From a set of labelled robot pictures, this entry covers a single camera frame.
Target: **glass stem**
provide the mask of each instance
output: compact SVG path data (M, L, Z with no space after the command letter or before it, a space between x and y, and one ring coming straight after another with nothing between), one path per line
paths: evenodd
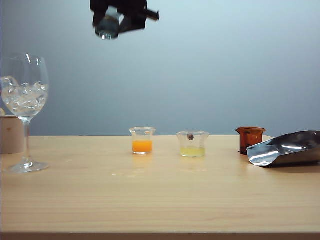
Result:
M23 153L23 161L25 164L32 164L30 150L29 150L29 136L30 136L30 121L31 117L28 116L20 116L19 119L23 123L24 128L24 153Z

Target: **beaker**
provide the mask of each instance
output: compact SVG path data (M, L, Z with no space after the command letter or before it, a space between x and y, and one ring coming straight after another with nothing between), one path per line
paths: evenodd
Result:
M247 155L247 148L262 142L266 129L255 126L239 127L236 131L240 134L240 153Z
M180 155L184 157L202 157L206 153L205 141L209 136L205 131L180 131Z
M132 134L132 152L134 154L148 154L152 152L152 136L154 127L136 126L129 129Z

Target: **white backdrop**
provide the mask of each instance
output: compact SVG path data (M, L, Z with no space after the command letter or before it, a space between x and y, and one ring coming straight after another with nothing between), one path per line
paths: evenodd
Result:
M160 21L103 41L89 0L1 0L1 55L46 59L32 135L320 126L319 0L148 0Z

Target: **brown beaker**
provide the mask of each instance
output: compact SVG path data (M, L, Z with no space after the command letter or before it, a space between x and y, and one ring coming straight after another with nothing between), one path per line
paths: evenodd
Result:
M240 134L240 153L247 155L247 147L262 143L262 135L266 129L255 126L239 127L236 131Z

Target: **silver scoop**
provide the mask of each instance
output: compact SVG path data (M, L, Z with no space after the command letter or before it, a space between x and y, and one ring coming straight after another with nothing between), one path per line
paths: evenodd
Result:
M250 146L249 161L259 167L320 162L320 131L299 131Z

